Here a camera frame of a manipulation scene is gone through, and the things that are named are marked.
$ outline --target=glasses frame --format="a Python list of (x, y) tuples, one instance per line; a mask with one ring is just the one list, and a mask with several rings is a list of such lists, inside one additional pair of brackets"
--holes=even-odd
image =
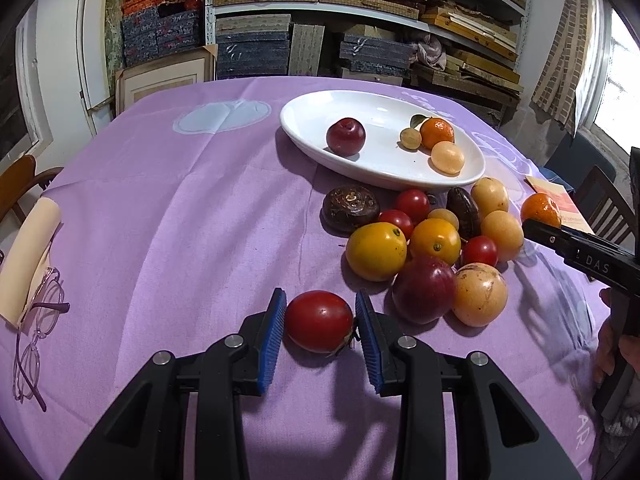
[[(3, 257), (4, 255), (0, 253), (0, 263), (2, 262)], [(35, 397), (43, 412), (47, 411), (47, 405), (44, 402), (42, 395), (38, 391), (38, 379), (40, 378), (40, 353), (38, 352), (38, 348), (36, 344), (40, 339), (46, 338), (53, 331), (54, 327), (56, 326), (56, 323), (58, 322), (58, 317), (60, 316), (60, 314), (66, 314), (69, 311), (69, 306), (70, 306), (68, 303), (34, 303), (35, 299), (42, 293), (47, 283), (55, 283), (58, 287), (60, 287), (60, 291), (61, 291), (60, 299), (62, 299), (62, 288), (60, 285), (60, 272), (55, 267), (49, 267), (47, 268), (47, 272), (45, 272), (42, 278), (42, 281), (40, 282), (40, 285), (38, 286), (33, 297), (31, 298), (30, 306), (27, 308), (24, 314), (22, 314), (22, 317), (20, 318), (20, 321), (18, 323), (18, 326), (20, 328), (18, 329), (18, 333), (15, 337), (14, 384), (13, 384), (15, 400), (23, 402), (24, 399), (29, 400)], [(48, 310), (57, 312), (58, 314), (56, 316), (56, 319), (52, 323), (51, 328), (49, 328), (46, 332), (41, 331), (40, 328), (38, 327), (38, 317), (36, 316), (36, 323), (35, 323), (36, 329), (33, 333), (31, 341), (29, 342), (29, 345), (27, 346), (27, 348), (24, 349), (24, 352), (22, 353), (22, 355), (20, 355), (20, 334), (22, 332), (22, 324), (24, 323), (24, 320), (27, 318), (29, 313), (32, 310), (37, 308), (48, 309)], [(31, 382), (28, 374), (24, 371), (24, 368), (22, 367), (22, 361), (27, 357), (28, 351), (33, 352), (34, 357), (36, 359), (36, 372), (35, 372), (36, 378), (33, 381), (33, 383)], [(30, 392), (28, 394), (25, 394), (22, 388), (20, 387), (20, 384), (19, 384), (20, 377), (22, 377), (25, 384), (30, 389)]]

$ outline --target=eyeglasses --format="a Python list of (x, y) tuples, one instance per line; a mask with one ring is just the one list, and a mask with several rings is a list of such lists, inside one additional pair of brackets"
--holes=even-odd
[[(22, 403), (25, 399), (30, 400), (35, 397), (43, 412), (47, 411), (47, 405), (38, 391), (40, 353), (38, 352), (37, 344), (40, 339), (44, 339), (51, 334), (60, 314), (66, 314), (69, 311), (69, 304), (62, 303), (63, 297), (64, 293), (60, 286), (60, 272), (55, 268), (49, 267), (31, 298), (30, 306), (20, 318), (18, 324), (20, 329), (18, 329), (15, 338), (14, 399)], [(35, 329), (27, 348), (20, 354), (22, 325), (32, 310), (35, 311)]]

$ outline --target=metal screw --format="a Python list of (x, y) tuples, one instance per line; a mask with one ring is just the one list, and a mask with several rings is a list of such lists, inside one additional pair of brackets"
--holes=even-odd
[(471, 362), (477, 366), (484, 366), (489, 362), (489, 357), (484, 352), (473, 352)]
[(238, 348), (244, 344), (244, 338), (239, 334), (232, 334), (225, 337), (225, 346), (229, 348)]
[(153, 357), (154, 364), (162, 366), (167, 364), (171, 360), (171, 354), (166, 350), (156, 352)]
[(407, 350), (409, 348), (415, 347), (416, 345), (417, 342), (415, 341), (415, 338), (411, 337), (410, 335), (403, 335), (398, 338), (398, 346), (406, 348)]

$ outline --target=table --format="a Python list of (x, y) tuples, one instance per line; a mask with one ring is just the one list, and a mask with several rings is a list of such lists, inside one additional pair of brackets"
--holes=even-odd
[[(0, 413), (45, 480), (58, 478), (154, 352), (205, 350), (264, 310), (277, 286), (289, 299), (330, 290), (352, 307), (365, 287), (377, 310), (392, 309), (385, 285), (355, 276), (341, 259), (346, 240), (321, 227), (324, 195), (347, 180), (303, 155), (279, 128), (284, 104), (324, 89), (370, 91), (437, 110), (478, 142), (487, 175), (510, 190), (512, 213), (531, 193), (524, 183), (526, 174), (538, 175), (531, 161), (459, 104), (410, 89), (269, 77), (145, 98), (47, 191), (62, 209), (51, 260), (71, 304), (38, 345), (47, 413), (34, 401), (13, 400), (15, 333), (0, 328)], [(392, 203), (395, 193), (375, 191), (383, 206)], [(404, 329), (439, 352), (487, 352), (590, 478), (590, 354), (607, 316), (597, 295), (602, 286), (530, 242), (504, 277), (508, 305), (484, 330), (452, 316), (428, 330)], [(243, 399), (242, 408), (254, 480), (390, 478), (399, 399), (375, 396), (359, 345), (327, 359), (285, 341), (271, 389)], [(455, 463), (449, 477), (456, 478)]]

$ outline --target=window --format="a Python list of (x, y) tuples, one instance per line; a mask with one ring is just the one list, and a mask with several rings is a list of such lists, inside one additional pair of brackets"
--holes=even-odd
[(0, 50), (0, 160), (15, 155), (16, 151), (28, 150), (32, 145), (20, 106), (14, 34)]
[(614, 10), (611, 11), (611, 49), (600, 107), (595, 123), (627, 153), (640, 147), (640, 48)]

